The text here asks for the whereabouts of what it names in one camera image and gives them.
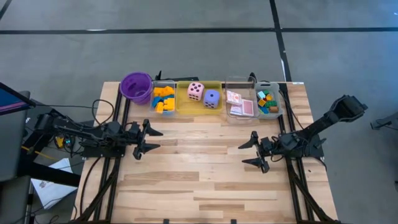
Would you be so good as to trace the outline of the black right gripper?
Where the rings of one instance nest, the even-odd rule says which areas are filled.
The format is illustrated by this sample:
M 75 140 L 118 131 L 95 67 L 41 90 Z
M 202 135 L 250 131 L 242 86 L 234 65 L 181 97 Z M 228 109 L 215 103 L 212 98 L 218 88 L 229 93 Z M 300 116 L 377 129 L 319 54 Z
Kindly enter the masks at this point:
M 263 174 L 267 173 L 270 169 L 269 163 L 266 161 L 266 157 L 271 156 L 271 150 L 273 144 L 268 137 L 259 139 L 256 131 L 251 133 L 251 139 L 239 146 L 239 149 L 247 149 L 255 146 L 256 147 L 256 158 L 242 160 L 243 163 L 256 166 L 260 168 Z

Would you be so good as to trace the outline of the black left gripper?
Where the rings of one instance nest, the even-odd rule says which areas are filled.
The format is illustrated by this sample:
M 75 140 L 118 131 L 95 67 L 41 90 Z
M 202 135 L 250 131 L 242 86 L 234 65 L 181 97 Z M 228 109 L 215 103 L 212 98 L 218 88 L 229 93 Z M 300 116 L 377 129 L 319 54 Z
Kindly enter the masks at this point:
M 145 119 L 142 124 L 142 129 L 136 121 L 131 123 L 131 127 L 128 130 L 130 137 L 133 138 L 136 147 L 133 151 L 133 156 L 135 159 L 140 160 L 142 155 L 160 147 L 160 144 L 147 144 L 145 140 L 146 134 L 150 136 L 163 136 L 164 134 L 154 130 L 150 127 L 148 119 Z

